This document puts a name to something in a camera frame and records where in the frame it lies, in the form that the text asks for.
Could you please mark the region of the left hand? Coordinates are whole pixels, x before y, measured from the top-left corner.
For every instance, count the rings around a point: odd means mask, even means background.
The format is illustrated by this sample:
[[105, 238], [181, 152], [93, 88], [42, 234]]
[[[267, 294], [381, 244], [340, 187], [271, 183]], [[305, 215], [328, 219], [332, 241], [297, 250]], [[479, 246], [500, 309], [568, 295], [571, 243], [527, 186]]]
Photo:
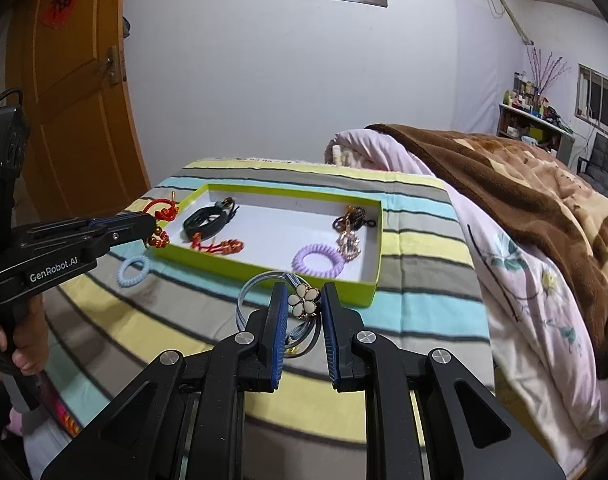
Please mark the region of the left hand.
[[[49, 359], [49, 327], [44, 315], [43, 296], [30, 298], [27, 308], [26, 318], [14, 330], [13, 341], [16, 350], [12, 361], [25, 376], [34, 376], [42, 372]], [[6, 348], [6, 335], [1, 327], [0, 348]]]

